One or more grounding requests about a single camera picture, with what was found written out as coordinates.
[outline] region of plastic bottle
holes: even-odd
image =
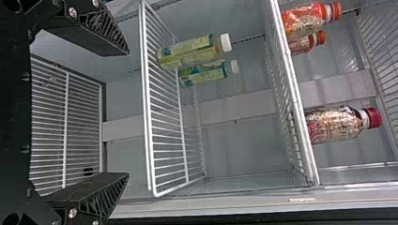
[[[232,51],[228,34],[220,37],[207,35],[179,42],[158,50],[158,62],[163,69],[188,68],[222,58]]]
[[[289,41],[289,49],[293,56],[302,53],[309,53],[314,46],[323,45],[325,44],[325,41],[325,32],[318,31],[316,34],[312,34],[308,37]]]
[[[214,63],[197,65],[178,70],[179,83],[182,87],[190,87],[199,83],[214,82],[226,79],[229,75],[240,72],[237,60],[219,60]]]
[[[364,129],[380,128],[383,123],[377,109],[355,110],[347,105],[309,110],[305,119],[312,144],[354,139]]]
[[[325,23],[339,20],[343,15],[341,3],[313,2],[282,12],[284,31],[288,40],[305,38],[318,32]]]

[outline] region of juice bottle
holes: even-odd
[[[158,62],[163,69],[188,68],[222,58],[232,51],[228,34],[220,37],[207,35],[179,42],[158,50]]]
[[[288,40],[305,38],[318,32],[325,23],[339,20],[343,15],[341,3],[313,2],[282,12],[284,31]]]
[[[375,108],[355,110],[347,105],[305,111],[312,144],[357,138],[364,129],[380,128],[383,120]]]
[[[323,45],[325,44],[325,41],[325,32],[318,31],[316,34],[312,34],[308,37],[289,41],[289,49],[293,56],[302,53],[309,53],[314,46]]]

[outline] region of metal frame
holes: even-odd
[[[289,161],[301,173],[311,187],[319,187],[316,168],[296,72],[284,33],[278,0],[265,1],[268,74],[274,89],[276,105],[281,117],[282,131],[286,140]]]
[[[50,127],[43,127],[44,130],[42,132],[33,132],[33,135],[44,135],[44,137],[40,138],[32,138],[32,140],[35,141],[41,141],[44,143],[38,143],[38,144],[33,144],[32,148],[32,159],[31,162],[34,163],[41,163],[41,165],[32,165],[31,169],[38,169],[38,168],[48,168],[44,171],[39,171],[39,172],[31,172],[31,181],[35,185],[45,185],[45,187],[38,187],[36,188],[36,191],[38,191],[39,194],[41,195],[47,195],[50,194],[58,189],[65,188],[67,186],[70,186],[74,183],[79,182],[82,179],[91,177],[91,176],[83,176],[84,172],[83,169],[85,169],[84,165],[90,165],[90,167],[93,169],[93,175],[96,173],[101,173],[102,172],[102,96],[101,96],[101,91],[102,91],[102,86],[99,82],[94,82],[91,81],[90,79],[87,79],[83,77],[82,75],[68,71],[67,69],[63,69],[61,67],[58,67],[57,65],[53,65],[51,62],[47,62],[46,60],[42,59],[37,59],[35,57],[32,57],[32,71],[33,71],[33,82],[34,83],[39,83],[39,82],[45,82],[48,84],[48,86],[40,86],[40,85],[35,85],[33,84],[33,93],[32,95],[35,96],[35,93],[38,93],[40,95],[47,95],[52,98],[48,97],[37,97],[40,98],[40,101],[33,100],[33,107],[39,108],[37,111],[33,111],[33,113],[39,113],[42,114],[41,116],[33,116],[32,118],[34,119],[35,124],[40,124],[42,126],[53,126],[53,125],[58,125],[60,126],[60,123],[62,123],[63,129],[54,129]],[[62,83],[58,84],[59,79],[62,77]],[[77,83],[73,83],[72,79],[76,78],[79,81]],[[98,153],[92,153],[89,152],[87,154],[83,153],[74,153],[73,149],[69,149],[69,135],[68,131],[69,128],[73,128],[73,126],[69,125],[69,119],[78,119],[80,120],[78,115],[70,115],[70,107],[73,106],[74,104],[70,103],[69,100],[71,99],[71,96],[69,94],[70,91],[70,84],[76,86],[76,88],[82,89],[82,92],[87,92],[86,87],[82,86],[82,83],[87,83],[92,86],[97,86],[99,90],[98,94],[98,150],[94,150],[94,152],[98,151]],[[58,99],[63,99],[63,106],[61,105],[54,105],[56,107],[62,108],[62,111],[55,111],[52,110],[51,107],[53,104],[48,104],[47,101],[54,102],[58,101]],[[79,101],[79,104],[88,104],[87,102],[81,102],[82,100],[79,99],[73,99],[73,101]],[[94,103],[93,100],[87,99],[86,101],[89,101],[91,103]],[[44,106],[37,106],[38,103],[45,104]],[[86,115],[89,112],[79,112],[83,116],[84,114]],[[52,116],[56,117],[63,117],[62,121],[58,119],[53,119]],[[40,122],[38,119],[44,119],[45,121],[49,122]],[[94,122],[93,119],[85,119],[81,118],[81,120],[84,123],[89,123]],[[63,132],[63,134],[55,134],[54,132],[59,131]],[[51,141],[57,141],[57,140],[62,140],[62,143],[51,143]],[[87,139],[85,136],[79,136],[73,138],[74,141],[76,142],[93,142],[94,136],[91,139]],[[60,148],[46,148],[46,146],[51,145],[53,147],[59,146]],[[92,166],[95,163],[88,162],[88,160],[92,159],[97,159],[98,160],[98,166]],[[74,160],[76,163],[70,163],[68,160]],[[79,168],[67,168],[70,165],[80,165]]]
[[[161,69],[156,59],[158,48],[177,39],[145,0],[139,17],[147,184],[158,198],[203,178],[203,155],[200,161],[189,161],[197,157],[189,156],[196,151],[191,147],[198,146],[202,154],[203,147],[201,133],[191,134],[184,127],[177,72]],[[192,163],[201,165],[190,168]]]
[[[371,68],[391,147],[398,156],[398,6],[394,1],[379,1],[364,7],[356,23],[360,44]]]

